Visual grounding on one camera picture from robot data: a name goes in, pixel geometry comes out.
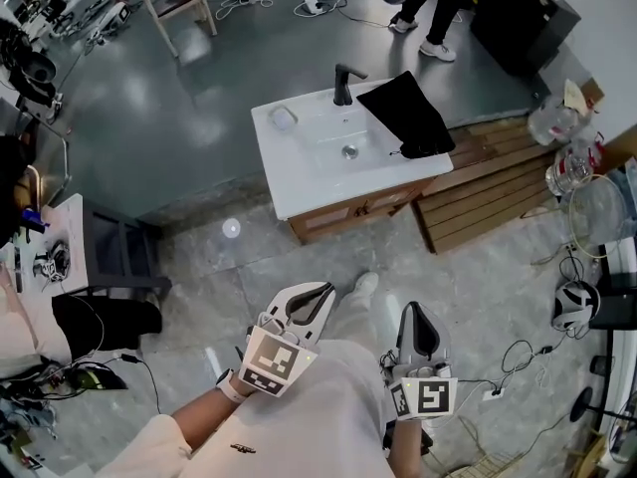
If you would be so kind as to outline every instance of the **wall outlet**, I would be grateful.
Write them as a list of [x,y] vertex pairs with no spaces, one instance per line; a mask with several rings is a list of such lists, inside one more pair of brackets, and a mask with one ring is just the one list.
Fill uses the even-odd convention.
[[492,389],[490,391],[485,391],[482,395],[482,401],[486,402],[487,400],[497,400],[498,398],[502,398],[505,396],[505,388],[503,387],[499,392],[495,393]]

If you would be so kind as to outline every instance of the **wooden pallet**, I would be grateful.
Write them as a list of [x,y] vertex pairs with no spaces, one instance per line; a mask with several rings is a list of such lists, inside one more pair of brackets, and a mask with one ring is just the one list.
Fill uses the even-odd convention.
[[453,129],[454,170],[412,202],[427,247],[442,253],[549,200],[544,175],[558,146],[537,144],[527,118]]

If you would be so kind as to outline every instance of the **sleeve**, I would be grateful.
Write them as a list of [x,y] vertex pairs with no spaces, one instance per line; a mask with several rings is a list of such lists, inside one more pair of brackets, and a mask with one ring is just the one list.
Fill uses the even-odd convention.
[[27,323],[18,314],[0,315],[0,378],[11,377],[41,362]]
[[19,314],[0,315],[0,335],[0,358],[23,358],[36,353],[31,331]]
[[177,478],[191,453],[177,422],[159,414],[96,478]]

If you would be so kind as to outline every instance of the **sink basin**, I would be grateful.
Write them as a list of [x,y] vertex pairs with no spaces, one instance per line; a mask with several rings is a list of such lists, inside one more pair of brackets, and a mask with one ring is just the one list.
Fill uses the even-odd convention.
[[[448,154],[391,154],[402,142],[356,99],[388,81],[350,85],[350,106],[336,106],[329,89],[252,109],[280,219],[453,169]],[[286,130],[270,117],[280,107],[298,120]]]

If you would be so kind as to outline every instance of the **plastic bottle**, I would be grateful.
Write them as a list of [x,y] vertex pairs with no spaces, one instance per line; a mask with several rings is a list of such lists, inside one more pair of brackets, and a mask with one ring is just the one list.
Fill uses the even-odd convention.
[[546,185],[555,196],[563,196],[575,189],[589,177],[599,164],[602,154],[598,143],[575,141],[555,157],[555,162],[546,170]]
[[529,115],[529,132],[541,145],[549,145],[555,139],[568,143],[590,122],[592,112],[582,117],[577,110],[564,106],[560,96],[548,96],[541,106]]

